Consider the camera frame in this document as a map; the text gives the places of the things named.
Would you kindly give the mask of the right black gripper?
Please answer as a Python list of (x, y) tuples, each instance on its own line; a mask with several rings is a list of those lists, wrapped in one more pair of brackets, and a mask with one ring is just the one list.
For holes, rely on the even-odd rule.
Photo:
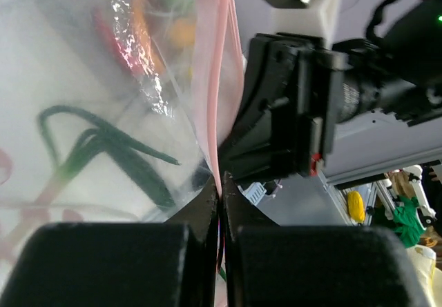
[(346, 81), (350, 51), (318, 37), (279, 32), (249, 43), (244, 93), (220, 171), (237, 183), (317, 175), (334, 147), (336, 125), (358, 114), (361, 91)]

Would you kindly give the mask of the clear zip top bag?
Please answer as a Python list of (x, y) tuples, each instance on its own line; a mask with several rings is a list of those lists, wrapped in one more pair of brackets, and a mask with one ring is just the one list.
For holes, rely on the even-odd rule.
[[(194, 0), (188, 13), (144, 0), (162, 75), (134, 77), (97, 36), (99, 8), (139, 61), (132, 0), (1, 0), (1, 294), (24, 246), (58, 223), (163, 223), (207, 181), (220, 188), (218, 146), (232, 129), (244, 83), (235, 0)], [(192, 46), (169, 38), (176, 19), (196, 24)], [(176, 207), (162, 211), (105, 153), (59, 189), (37, 125), (56, 105), (87, 110), (178, 166), (143, 154)], [(48, 125), (61, 161), (92, 125), (70, 114)]]

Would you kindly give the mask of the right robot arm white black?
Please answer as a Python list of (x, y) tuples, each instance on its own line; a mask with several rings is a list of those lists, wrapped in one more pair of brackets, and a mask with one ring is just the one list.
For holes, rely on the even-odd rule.
[(315, 175), (336, 127), (373, 110), (408, 126), (441, 116), (441, 0), (423, 0), (384, 36), (386, 7), (374, 9), (362, 38), (330, 44), (312, 28), (313, 3), (265, 0), (288, 24), (249, 42), (244, 93), (219, 169), (238, 183)]

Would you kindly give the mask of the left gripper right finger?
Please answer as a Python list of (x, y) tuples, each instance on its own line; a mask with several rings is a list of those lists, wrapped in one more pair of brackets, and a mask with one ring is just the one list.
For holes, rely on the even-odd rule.
[(427, 306), (403, 244), (372, 226), (281, 226), (222, 180), (230, 306)]

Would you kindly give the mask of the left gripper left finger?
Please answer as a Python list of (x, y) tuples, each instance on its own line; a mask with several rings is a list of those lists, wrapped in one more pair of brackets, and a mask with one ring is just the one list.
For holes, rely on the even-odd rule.
[(213, 180), (163, 223), (58, 223), (28, 240), (2, 306), (212, 306)]

